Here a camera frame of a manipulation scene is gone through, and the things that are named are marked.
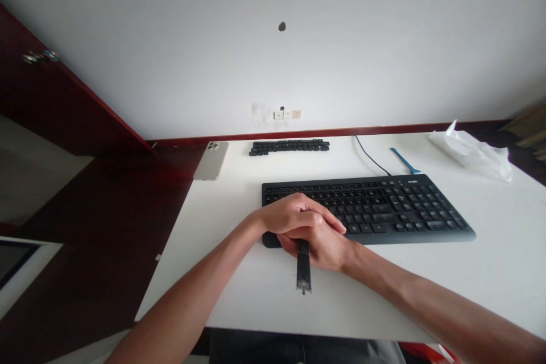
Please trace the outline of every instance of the door handle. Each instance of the door handle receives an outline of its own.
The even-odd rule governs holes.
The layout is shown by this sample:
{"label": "door handle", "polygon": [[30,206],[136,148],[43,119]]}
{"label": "door handle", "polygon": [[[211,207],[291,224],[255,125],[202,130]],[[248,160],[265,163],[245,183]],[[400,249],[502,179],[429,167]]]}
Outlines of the door handle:
{"label": "door handle", "polygon": [[28,54],[23,54],[22,58],[27,64],[45,63],[48,60],[56,63],[60,60],[59,54],[53,50],[44,50],[44,52],[41,54],[34,51],[29,51]]}

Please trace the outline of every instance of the white desk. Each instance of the white desk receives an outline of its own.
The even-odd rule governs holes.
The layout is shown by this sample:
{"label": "white desk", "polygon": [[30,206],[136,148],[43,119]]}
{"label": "white desk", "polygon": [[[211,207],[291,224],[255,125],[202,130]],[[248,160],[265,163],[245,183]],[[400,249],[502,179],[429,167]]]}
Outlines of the white desk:
{"label": "white desk", "polygon": [[[233,141],[217,181],[194,181],[136,315],[139,320],[175,281],[260,207],[265,182],[382,176],[354,137],[324,138],[328,152],[249,157]],[[477,233],[473,242],[375,245],[388,260],[450,288],[546,337],[546,188],[514,167],[505,184],[464,170],[428,134],[361,136],[393,175],[407,174],[395,147],[426,173]],[[296,291],[296,259],[257,243],[241,263],[207,326],[326,336],[431,342],[429,335],[365,286],[312,270],[313,294]]]}

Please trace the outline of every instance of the smartphone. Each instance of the smartphone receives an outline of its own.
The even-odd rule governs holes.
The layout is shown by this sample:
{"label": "smartphone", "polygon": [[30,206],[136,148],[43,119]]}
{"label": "smartphone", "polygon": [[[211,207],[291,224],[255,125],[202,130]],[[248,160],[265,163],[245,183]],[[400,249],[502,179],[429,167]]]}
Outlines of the smartphone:
{"label": "smartphone", "polygon": [[209,142],[193,174],[196,180],[217,180],[228,152],[228,142]]}

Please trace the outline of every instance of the blue tool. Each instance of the blue tool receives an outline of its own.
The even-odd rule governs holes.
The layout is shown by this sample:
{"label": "blue tool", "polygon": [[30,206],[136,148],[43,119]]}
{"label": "blue tool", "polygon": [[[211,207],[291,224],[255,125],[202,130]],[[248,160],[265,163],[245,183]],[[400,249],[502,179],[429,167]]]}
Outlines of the blue tool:
{"label": "blue tool", "polygon": [[394,152],[395,154],[398,155],[398,157],[402,160],[403,163],[406,164],[406,166],[409,168],[409,170],[411,171],[411,174],[412,175],[417,175],[418,173],[421,173],[421,171],[418,171],[417,169],[413,168],[413,166],[411,166],[409,164],[409,162],[407,162],[403,156],[401,156],[401,154],[398,153],[398,151],[394,148],[391,148],[391,151]]}

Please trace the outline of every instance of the tissue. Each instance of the tissue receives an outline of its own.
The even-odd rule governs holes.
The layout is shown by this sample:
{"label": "tissue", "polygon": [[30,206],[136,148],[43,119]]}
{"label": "tissue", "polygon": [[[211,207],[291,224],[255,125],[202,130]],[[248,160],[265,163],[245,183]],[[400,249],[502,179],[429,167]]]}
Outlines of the tissue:
{"label": "tissue", "polygon": [[508,148],[494,148],[466,133],[455,130],[457,120],[446,132],[433,132],[429,138],[466,169],[503,182],[512,182],[512,167],[508,162]]}

